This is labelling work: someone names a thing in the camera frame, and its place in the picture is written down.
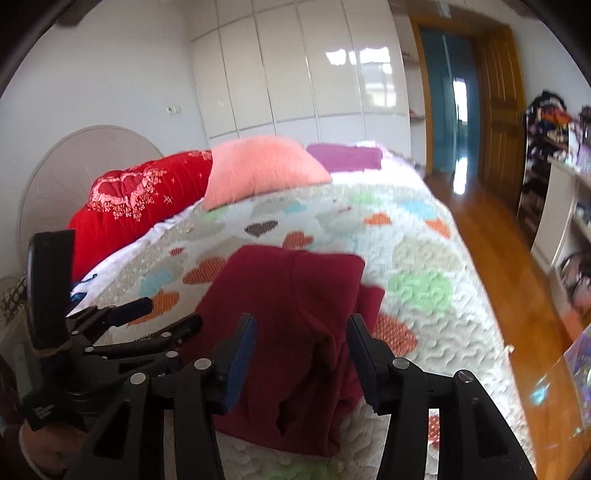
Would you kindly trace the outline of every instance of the maroon cloth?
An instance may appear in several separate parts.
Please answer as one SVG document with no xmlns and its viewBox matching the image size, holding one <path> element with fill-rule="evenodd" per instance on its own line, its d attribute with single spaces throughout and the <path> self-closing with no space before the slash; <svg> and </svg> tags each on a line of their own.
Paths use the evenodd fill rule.
<svg viewBox="0 0 591 480">
<path fill-rule="evenodd" d="M 360 285 L 364 261 L 248 245 L 234 253 L 197 306 L 203 329 L 181 351 L 207 356 L 242 313 L 257 320 L 256 348 L 242 396 L 219 432 L 276 450 L 332 456 L 339 426 L 362 391 L 349 362 L 346 321 L 371 331 L 384 291 Z"/>
</svg>

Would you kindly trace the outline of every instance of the glossy white cabinet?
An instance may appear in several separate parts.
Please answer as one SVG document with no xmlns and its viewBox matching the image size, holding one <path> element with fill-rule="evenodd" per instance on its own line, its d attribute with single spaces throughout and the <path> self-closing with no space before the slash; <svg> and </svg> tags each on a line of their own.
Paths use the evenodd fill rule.
<svg viewBox="0 0 591 480">
<path fill-rule="evenodd" d="M 361 115 L 328 116 L 318 119 L 320 141 L 349 144 L 365 140 Z"/>
<path fill-rule="evenodd" d="M 294 5 L 256 15 L 275 122 L 314 115 L 310 76 Z"/>
<path fill-rule="evenodd" d="M 299 3 L 297 9 L 318 115 L 360 112 L 355 56 L 340 0 Z"/>
<path fill-rule="evenodd" d="M 268 8 L 278 7 L 280 5 L 292 4 L 292 0 L 254 0 L 255 12 L 266 10 Z"/>
<path fill-rule="evenodd" d="M 359 72 L 363 111 L 408 113 L 406 78 L 392 14 L 384 0 L 343 0 Z"/>
<path fill-rule="evenodd" d="M 238 130 L 272 122 L 254 18 L 221 27 L 220 34 Z"/>
<path fill-rule="evenodd" d="M 366 113 L 365 131 L 368 140 L 375 140 L 388 150 L 410 157 L 410 122 L 407 116 Z"/>
<path fill-rule="evenodd" d="M 215 137 L 236 130 L 218 31 L 192 42 L 191 53 L 205 133 Z"/>
<path fill-rule="evenodd" d="M 387 0 L 194 0 L 186 12 L 212 145 L 277 134 L 304 146 L 375 140 L 410 156 L 412 137 L 424 161 L 424 127 L 414 122 L 411 133 L 407 90 L 409 79 L 411 108 L 422 114 L 421 74 L 405 75 Z M 407 23 L 402 40 L 414 45 Z"/>
<path fill-rule="evenodd" d="M 185 0 L 183 7 L 189 40 L 217 28 L 215 0 Z"/>
<path fill-rule="evenodd" d="M 209 139 L 209 148 L 217 147 L 219 144 L 227 142 L 228 140 L 237 140 L 238 132 L 231 132 L 229 134 L 220 135 L 219 137 Z"/>
<path fill-rule="evenodd" d="M 316 118 L 303 118 L 299 120 L 279 122 L 275 127 L 277 129 L 277 135 L 296 140 L 304 147 L 320 141 L 318 129 L 316 128 Z"/>
<path fill-rule="evenodd" d="M 260 135 L 275 135 L 275 128 L 273 127 L 273 124 L 247 128 L 246 130 L 240 130 L 238 132 L 238 136 L 240 138 L 258 137 Z"/>
<path fill-rule="evenodd" d="M 252 14 L 252 0 L 216 0 L 220 25 Z"/>
</svg>

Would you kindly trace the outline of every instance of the green heart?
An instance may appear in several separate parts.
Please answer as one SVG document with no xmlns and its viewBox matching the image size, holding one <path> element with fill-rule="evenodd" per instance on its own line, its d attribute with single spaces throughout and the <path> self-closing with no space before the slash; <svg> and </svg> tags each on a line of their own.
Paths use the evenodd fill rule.
<svg viewBox="0 0 591 480">
<path fill-rule="evenodd" d="M 452 300 L 452 283 L 440 272 L 401 272 L 390 277 L 388 291 L 423 313 L 443 315 Z"/>
</svg>

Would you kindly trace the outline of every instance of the peach pillow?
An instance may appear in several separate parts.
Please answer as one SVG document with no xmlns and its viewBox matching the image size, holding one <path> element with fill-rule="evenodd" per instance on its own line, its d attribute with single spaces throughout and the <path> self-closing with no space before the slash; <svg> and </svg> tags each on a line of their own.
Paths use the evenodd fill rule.
<svg viewBox="0 0 591 480">
<path fill-rule="evenodd" d="M 212 155 L 202 202 L 206 211 L 261 193 L 330 182 L 326 169 L 289 138 L 231 140 L 213 148 Z"/>
</svg>

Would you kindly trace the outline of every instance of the blue heart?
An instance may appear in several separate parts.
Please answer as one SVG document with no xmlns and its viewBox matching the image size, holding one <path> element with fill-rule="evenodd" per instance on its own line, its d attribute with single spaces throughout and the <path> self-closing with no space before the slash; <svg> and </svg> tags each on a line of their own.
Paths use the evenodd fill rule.
<svg viewBox="0 0 591 480">
<path fill-rule="evenodd" d="M 291 205 L 285 207 L 283 209 L 283 211 L 285 212 L 286 215 L 289 215 L 291 213 L 303 212 L 305 209 L 306 209 L 305 205 L 302 205 L 299 202 L 295 202 L 295 203 L 292 203 Z"/>
<path fill-rule="evenodd" d="M 172 279 L 173 273 L 170 270 L 158 270 L 148 274 L 139 282 L 139 296 L 153 297 L 162 286 L 170 283 Z"/>
<path fill-rule="evenodd" d="M 412 200 L 410 202 L 400 203 L 400 206 L 407 212 L 412 213 L 424 220 L 436 220 L 437 213 L 434 208 L 420 200 Z"/>
</svg>

